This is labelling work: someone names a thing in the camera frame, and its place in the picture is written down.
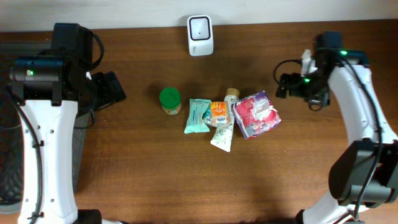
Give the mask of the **green bottle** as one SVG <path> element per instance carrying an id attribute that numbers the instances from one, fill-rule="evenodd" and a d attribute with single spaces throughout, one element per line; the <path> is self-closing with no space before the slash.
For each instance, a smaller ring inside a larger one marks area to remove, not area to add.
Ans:
<path id="1" fill-rule="evenodd" d="M 163 111 L 168 115 L 175 115 L 181 109 L 180 92 L 172 87 L 164 88 L 159 95 Z"/>

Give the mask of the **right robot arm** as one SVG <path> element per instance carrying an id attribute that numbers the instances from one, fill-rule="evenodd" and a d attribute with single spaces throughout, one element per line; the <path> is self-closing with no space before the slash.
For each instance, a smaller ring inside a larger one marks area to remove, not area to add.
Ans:
<path id="1" fill-rule="evenodd" d="M 345 122 L 348 148 L 333 164 L 327 193 L 301 210 L 295 223 L 359 223 L 359 214 L 397 199 L 397 134 L 373 88 L 366 54 L 343 47 L 339 32 L 315 37 L 298 61 L 300 73 L 275 76 L 276 96 L 302 98 L 320 111 L 334 96 Z"/>

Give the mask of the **orange snack packet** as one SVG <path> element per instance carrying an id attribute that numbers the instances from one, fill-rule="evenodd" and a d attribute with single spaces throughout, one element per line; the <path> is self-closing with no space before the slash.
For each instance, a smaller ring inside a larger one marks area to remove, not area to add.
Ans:
<path id="1" fill-rule="evenodd" d="M 228 123 L 228 107 L 224 101 L 214 101 L 210 105 L 211 119 L 210 123 L 216 127 Z"/>

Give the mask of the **teal wipes packet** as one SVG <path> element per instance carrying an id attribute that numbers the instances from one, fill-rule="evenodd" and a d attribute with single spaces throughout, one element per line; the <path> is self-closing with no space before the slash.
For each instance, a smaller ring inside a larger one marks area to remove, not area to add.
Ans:
<path id="1" fill-rule="evenodd" d="M 190 109 L 184 133 L 208 133 L 210 129 L 203 121 L 203 116 L 208 110 L 211 101 L 204 99 L 190 99 L 189 103 Z"/>

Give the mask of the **white tube with cork cap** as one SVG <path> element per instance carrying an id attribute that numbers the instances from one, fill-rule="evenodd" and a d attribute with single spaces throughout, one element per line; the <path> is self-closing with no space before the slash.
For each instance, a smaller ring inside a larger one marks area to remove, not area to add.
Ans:
<path id="1" fill-rule="evenodd" d="M 226 152 L 231 151 L 231 143 L 233 139 L 233 129 L 235 118 L 231 111 L 231 105 L 239 100 L 240 91 L 235 88 L 228 88 L 226 90 L 226 96 L 224 102 L 226 103 L 226 109 L 228 112 L 228 122 L 217 127 L 215 134 L 210 141 L 211 145 L 222 149 Z"/>

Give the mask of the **small teal gum pack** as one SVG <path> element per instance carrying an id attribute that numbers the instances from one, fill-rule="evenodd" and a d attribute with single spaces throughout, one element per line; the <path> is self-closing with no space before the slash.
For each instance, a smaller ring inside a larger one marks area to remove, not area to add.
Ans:
<path id="1" fill-rule="evenodd" d="M 209 125 L 209 126 L 212 125 L 212 113 L 209 108 L 206 110 L 205 114 L 203 115 L 203 122 L 206 125 Z"/>

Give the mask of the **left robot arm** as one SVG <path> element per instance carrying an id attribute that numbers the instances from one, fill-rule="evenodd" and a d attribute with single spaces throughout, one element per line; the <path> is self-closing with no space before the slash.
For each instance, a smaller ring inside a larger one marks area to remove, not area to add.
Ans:
<path id="1" fill-rule="evenodd" d="M 97 209 L 79 209 L 73 193 L 75 120 L 122 101 L 113 72 L 95 73 L 101 39 L 74 23 L 54 26 L 49 49 L 19 57 L 8 94 L 24 141 L 24 189 L 19 223 L 103 223 Z"/>

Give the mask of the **red purple tissue pack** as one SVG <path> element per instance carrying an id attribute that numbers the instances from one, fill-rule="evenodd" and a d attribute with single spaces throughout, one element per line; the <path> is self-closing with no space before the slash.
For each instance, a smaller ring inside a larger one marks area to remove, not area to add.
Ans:
<path id="1" fill-rule="evenodd" d="M 231 111 L 245 139 L 268 132 L 282 121 L 264 90 L 236 101 Z"/>

